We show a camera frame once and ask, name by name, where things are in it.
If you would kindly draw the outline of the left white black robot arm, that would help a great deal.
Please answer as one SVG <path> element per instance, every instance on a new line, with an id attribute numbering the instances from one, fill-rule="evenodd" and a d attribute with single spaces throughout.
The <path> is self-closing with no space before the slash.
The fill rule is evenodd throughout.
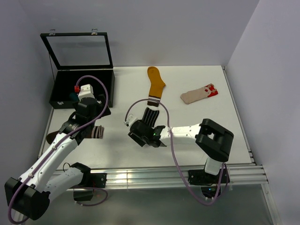
<path id="1" fill-rule="evenodd" d="M 51 201 L 72 187 L 90 188 L 91 169 L 74 163 L 61 175 L 52 178 L 62 161 L 92 132 L 95 121 L 111 114 L 107 95 L 83 97 L 74 104 L 75 111 L 58 130 L 46 152 L 19 178 L 9 178 L 5 183 L 8 219 L 14 225 L 11 212 L 15 210 L 26 219 L 37 220 L 48 209 Z"/>

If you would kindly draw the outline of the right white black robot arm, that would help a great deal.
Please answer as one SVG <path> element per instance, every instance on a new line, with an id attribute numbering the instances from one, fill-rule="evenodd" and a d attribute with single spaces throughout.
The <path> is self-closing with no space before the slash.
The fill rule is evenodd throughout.
<path id="1" fill-rule="evenodd" d="M 210 119 L 203 119 L 202 123 L 192 126 L 153 128 L 130 115 L 124 123 L 129 127 L 128 136 L 141 147 L 148 145 L 160 148 L 171 144 L 199 146 L 207 159 L 203 170 L 195 175 L 189 174 L 189 183 L 192 185 L 209 186 L 217 183 L 222 164 L 229 160 L 234 134 Z"/>

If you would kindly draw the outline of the black white striped ankle sock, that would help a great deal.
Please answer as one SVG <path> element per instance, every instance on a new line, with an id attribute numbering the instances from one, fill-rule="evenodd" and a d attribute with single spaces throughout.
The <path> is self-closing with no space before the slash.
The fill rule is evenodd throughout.
<path id="1" fill-rule="evenodd" d="M 155 122 L 159 116 L 159 110 L 152 110 L 150 108 L 146 108 L 142 117 L 142 122 L 147 126 L 154 127 Z"/>

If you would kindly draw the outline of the teal sock with red heel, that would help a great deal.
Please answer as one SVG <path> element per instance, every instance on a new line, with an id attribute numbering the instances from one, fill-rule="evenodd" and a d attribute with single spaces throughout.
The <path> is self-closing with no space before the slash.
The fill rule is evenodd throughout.
<path id="1" fill-rule="evenodd" d="M 76 93 L 74 93 L 74 92 L 72 92 L 72 93 L 69 94 L 69 99 L 72 102 L 78 102 L 79 101 L 78 95 Z"/>

